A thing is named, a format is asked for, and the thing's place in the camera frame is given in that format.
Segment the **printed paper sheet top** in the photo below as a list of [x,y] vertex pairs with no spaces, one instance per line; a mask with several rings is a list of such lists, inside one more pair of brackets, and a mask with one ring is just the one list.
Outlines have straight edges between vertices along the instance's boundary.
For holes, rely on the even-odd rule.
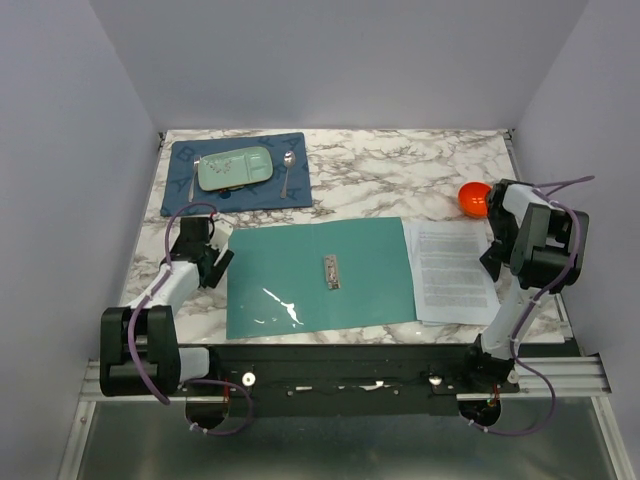
[[480,256],[488,249],[485,224],[477,221],[405,221],[417,320],[424,325],[485,327],[499,300]]

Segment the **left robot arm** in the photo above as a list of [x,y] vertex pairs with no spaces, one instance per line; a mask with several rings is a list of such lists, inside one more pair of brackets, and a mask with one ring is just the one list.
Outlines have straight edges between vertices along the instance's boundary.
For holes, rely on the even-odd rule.
[[99,384],[107,397],[151,394],[167,404],[188,382],[201,395],[222,380],[205,347],[181,347],[175,316],[201,289],[214,289],[234,257],[233,226],[211,217],[182,217],[175,241],[164,239],[157,276],[134,300],[106,309],[100,321]]

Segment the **teal file folder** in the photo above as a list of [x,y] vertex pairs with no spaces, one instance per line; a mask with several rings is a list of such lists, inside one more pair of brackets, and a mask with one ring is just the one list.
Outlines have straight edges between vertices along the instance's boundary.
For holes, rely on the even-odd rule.
[[[227,270],[230,340],[412,322],[413,282],[398,217],[235,231]],[[324,257],[336,255],[330,290]]]

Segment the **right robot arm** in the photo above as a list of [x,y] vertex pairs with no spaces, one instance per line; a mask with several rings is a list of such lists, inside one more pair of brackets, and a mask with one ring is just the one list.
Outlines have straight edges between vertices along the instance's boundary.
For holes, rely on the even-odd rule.
[[512,280],[494,320],[476,337],[460,367],[462,384],[474,392],[507,381],[534,317],[552,296],[577,281],[590,224],[587,213],[528,183],[503,179],[486,201],[493,241],[480,263],[493,280],[504,267]]

